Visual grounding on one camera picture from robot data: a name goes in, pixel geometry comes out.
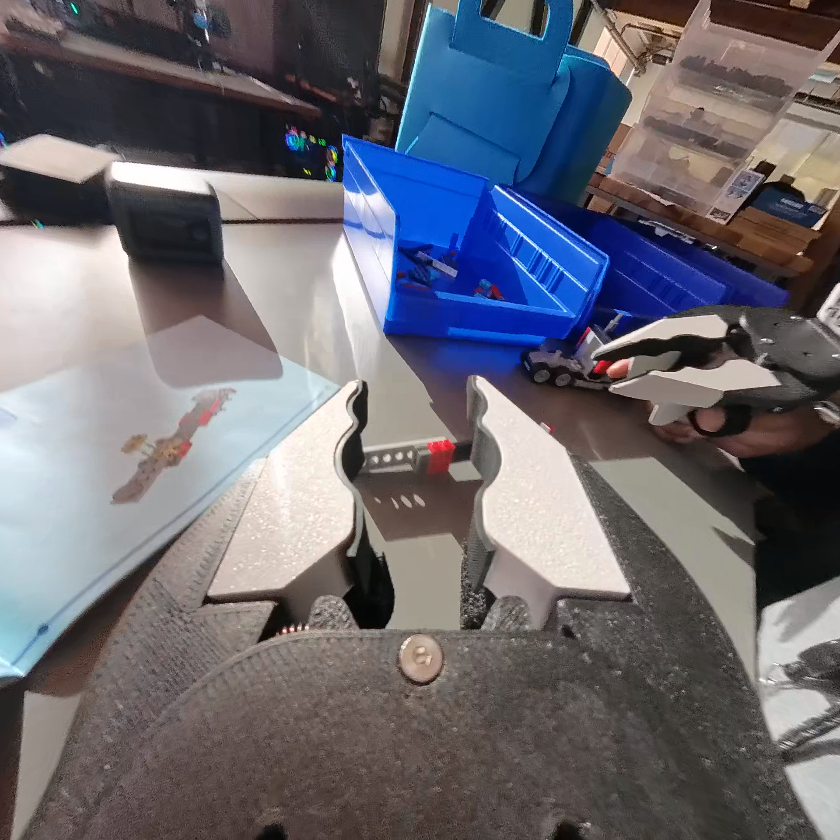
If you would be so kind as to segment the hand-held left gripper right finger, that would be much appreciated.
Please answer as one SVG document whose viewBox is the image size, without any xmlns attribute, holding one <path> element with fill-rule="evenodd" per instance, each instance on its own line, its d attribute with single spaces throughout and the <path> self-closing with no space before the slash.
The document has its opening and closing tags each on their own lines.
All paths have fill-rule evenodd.
<svg viewBox="0 0 840 840">
<path fill-rule="evenodd" d="M 630 602 L 631 587 L 585 489 L 586 463 L 488 379 L 466 385 L 470 462 L 479 473 L 465 582 L 471 595 L 522 599 L 546 627 L 559 600 Z"/>
</svg>

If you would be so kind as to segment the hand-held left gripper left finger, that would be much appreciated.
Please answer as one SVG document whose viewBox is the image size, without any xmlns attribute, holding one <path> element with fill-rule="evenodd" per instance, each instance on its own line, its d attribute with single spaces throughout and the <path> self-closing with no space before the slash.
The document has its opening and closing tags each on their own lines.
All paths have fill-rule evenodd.
<svg viewBox="0 0 840 840">
<path fill-rule="evenodd" d="M 363 514 L 352 478 L 366 384 L 351 381 L 267 456 L 206 598 L 311 606 L 354 585 Z"/>
</svg>

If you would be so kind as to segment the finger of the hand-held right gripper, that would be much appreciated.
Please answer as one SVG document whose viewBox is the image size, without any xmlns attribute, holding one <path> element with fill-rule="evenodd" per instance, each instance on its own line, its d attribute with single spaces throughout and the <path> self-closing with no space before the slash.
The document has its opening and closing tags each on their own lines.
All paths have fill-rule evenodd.
<svg viewBox="0 0 840 840">
<path fill-rule="evenodd" d="M 608 369 L 711 370 L 744 360 L 735 319 L 720 313 L 680 313 L 609 340 L 592 354 Z"/>
<path fill-rule="evenodd" d="M 728 394 L 780 385 L 775 374 L 749 360 L 727 359 L 718 366 L 675 369 L 677 358 L 633 358 L 610 392 L 651 403 L 648 422 L 664 426 L 687 420 L 697 408 L 719 404 Z"/>
</svg>

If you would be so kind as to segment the grey toy brick truck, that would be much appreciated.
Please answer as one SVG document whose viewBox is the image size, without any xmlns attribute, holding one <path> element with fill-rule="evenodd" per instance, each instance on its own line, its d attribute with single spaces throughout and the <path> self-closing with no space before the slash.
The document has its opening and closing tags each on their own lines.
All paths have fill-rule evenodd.
<svg viewBox="0 0 840 840">
<path fill-rule="evenodd" d="M 521 367 L 535 384 L 604 391 L 618 380 L 607 374 L 610 363 L 595 360 L 594 353 L 634 323 L 634 316 L 627 311 L 606 310 L 576 338 L 560 341 L 556 349 L 538 347 L 522 351 Z"/>
</svg>

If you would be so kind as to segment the red grey toy brick model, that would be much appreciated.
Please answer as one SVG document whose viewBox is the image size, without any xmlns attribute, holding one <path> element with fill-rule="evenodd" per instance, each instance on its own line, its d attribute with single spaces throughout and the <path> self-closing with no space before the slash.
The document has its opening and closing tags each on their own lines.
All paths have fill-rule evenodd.
<svg viewBox="0 0 840 840">
<path fill-rule="evenodd" d="M 470 460 L 473 441 L 445 437 L 364 449 L 362 474 L 409 470 L 416 476 L 441 476 L 453 464 Z"/>
</svg>

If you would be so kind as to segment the grey desk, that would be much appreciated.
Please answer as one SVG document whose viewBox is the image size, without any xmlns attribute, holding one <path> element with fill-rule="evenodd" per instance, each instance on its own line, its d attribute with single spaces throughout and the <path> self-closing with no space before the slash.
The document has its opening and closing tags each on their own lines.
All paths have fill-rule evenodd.
<svg viewBox="0 0 840 840">
<path fill-rule="evenodd" d="M 481 375 L 611 486 L 690 572 L 757 673 L 755 485 L 705 445 L 667 445 L 635 402 L 553 393 L 522 378 L 518 350 L 496 344 L 383 335 L 344 235 L 339 188 L 256 175 L 211 178 L 237 224 L 224 227 L 224 280 L 197 270 L 136 266 L 110 227 L 2 225 L 2 392 L 96 359 L 204 316 L 337 384 L 370 389 L 367 446 L 471 437 L 466 380 Z M 455 628 L 460 543 L 476 472 L 452 468 L 428 524 L 367 519 L 395 585 L 390 627 Z M 2 838 L 25 831 L 60 758 L 80 694 L 113 625 L 152 561 L 93 606 L 30 677 L 2 688 Z"/>
</svg>

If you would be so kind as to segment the person's right hand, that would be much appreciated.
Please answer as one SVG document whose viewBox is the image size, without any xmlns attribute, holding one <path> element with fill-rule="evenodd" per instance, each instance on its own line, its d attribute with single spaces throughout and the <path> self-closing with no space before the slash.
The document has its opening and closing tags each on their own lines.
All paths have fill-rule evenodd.
<svg viewBox="0 0 840 840">
<path fill-rule="evenodd" d="M 687 419 L 651 426 L 651 430 L 667 443 L 705 442 L 735 459 L 802 452 L 838 434 L 838 426 L 828 423 L 826 416 L 809 406 L 800 406 L 788 413 L 754 415 L 744 432 L 728 437 L 704 436 Z"/>
</svg>

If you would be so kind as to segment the blue plastic bin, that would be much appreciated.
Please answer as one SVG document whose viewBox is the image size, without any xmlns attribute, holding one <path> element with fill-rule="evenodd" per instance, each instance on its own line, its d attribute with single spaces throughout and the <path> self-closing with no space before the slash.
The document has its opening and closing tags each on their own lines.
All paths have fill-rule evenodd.
<svg viewBox="0 0 840 840">
<path fill-rule="evenodd" d="M 788 293 L 697 245 L 566 202 L 527 199 L 609 259 L 602 289 L 582 327 L 602 329 L 620 316 L 615 335 L 684 310 L 711 305 L 782 308 Z"/>
<path fill-rule="evenodd" d="M 505 186 L 343 138 L 344 230 L 385 333 L 535 346 L 588 319 L 608 257 Z M 400 288 L 398 246 L 486 259 L 505 302 Z"/>
</svg>

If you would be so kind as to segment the wooden side table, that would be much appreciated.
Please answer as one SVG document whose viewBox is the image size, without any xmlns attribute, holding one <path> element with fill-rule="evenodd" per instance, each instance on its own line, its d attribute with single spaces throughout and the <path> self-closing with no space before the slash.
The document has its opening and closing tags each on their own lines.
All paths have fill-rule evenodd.
<svg viewBox="0 0 840 840">
<path fill-rule="evenodd" d="M 748 209 L 733 222 L 720 224 L 682 206 L 666 204 L 635 187 L 611 177 L 594 175 L 585 188 L 584 203 L 598 199 L 616 212 L 665 228 L 703 245 L 715 247 L 776 277 L 798 277 L 811 270 L 809 251 L 822 233 L 786 222 L 767 213 Z"/>
</svg>

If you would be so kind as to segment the small white blue box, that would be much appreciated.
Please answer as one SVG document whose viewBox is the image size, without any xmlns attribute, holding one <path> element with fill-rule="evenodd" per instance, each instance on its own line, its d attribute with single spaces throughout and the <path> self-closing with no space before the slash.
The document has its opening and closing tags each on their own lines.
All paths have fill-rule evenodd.
<svg viewBox="0 0 840 840">
<path fill-rule="evenodd" d="M 764 171 L 755 169 L 744 169 L 734 175 L 710 206 L 705 218 L 715 224 L 729 224 L 766 177 Z"/>
</svg>

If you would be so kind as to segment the light blue instruction booklet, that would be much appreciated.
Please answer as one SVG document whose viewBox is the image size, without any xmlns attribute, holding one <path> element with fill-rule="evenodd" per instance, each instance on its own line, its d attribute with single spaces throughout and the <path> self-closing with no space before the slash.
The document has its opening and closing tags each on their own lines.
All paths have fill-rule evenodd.
<svg viewBox="0 0 840 840">
<path fill-rule="evenodd" d="M 2 682 L 338 390 L 197 317 L 2 392 Z"/>
</svg>

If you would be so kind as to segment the blue felt bag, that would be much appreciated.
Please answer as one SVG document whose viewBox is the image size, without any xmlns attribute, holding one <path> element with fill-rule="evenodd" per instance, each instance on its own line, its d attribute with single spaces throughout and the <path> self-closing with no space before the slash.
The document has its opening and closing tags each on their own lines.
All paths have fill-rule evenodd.
<svg viewBox="0 0 840 840">
<path fill-rule="evenodd" d="M 632 101 L 607 62 L 570 45 L 573 4 L 541 36 L 462 1 L 427 7 L 397 151 L 520 193 L 577 203 Z"/>
</svg>

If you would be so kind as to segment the dark grey box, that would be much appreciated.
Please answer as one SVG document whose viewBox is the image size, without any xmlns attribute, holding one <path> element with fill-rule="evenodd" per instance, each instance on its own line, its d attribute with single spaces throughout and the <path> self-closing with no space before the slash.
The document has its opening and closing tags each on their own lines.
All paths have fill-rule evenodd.
<svg viewBox="0 0 840 840">
<path fill-rule="evenodd" d="M 104 185 L 110 218 L 128 257 L 222 265 L 220 203 L 203 177 L 174 167 L 115 161 Z"/>
</svg>

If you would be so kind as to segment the glowing computer case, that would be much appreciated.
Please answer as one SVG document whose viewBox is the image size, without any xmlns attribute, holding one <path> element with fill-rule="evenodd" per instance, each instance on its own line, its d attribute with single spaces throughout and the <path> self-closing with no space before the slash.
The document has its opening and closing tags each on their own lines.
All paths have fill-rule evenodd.
<svg viewBox="0 0 840 840">
<path fill-rule="evenodd" d="M 280 165 L 291 177 L 308 181 L 342 181 L 343 153 L 337 140 L 287 123 L 280 146 Z"/>
</svg>

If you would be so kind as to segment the black flat device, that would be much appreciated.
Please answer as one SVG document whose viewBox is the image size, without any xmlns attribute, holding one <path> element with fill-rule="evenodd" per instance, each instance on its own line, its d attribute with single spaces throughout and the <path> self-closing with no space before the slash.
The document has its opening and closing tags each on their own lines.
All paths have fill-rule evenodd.
<svg viewBox="0 0 840 840">
<path fill-rule="evenodd" d="M 17 215 L 45 224 L 111 223 L 106 181 L 124 157 L 41 133 L 1 151 L 2 199 Z"/>
</svg>

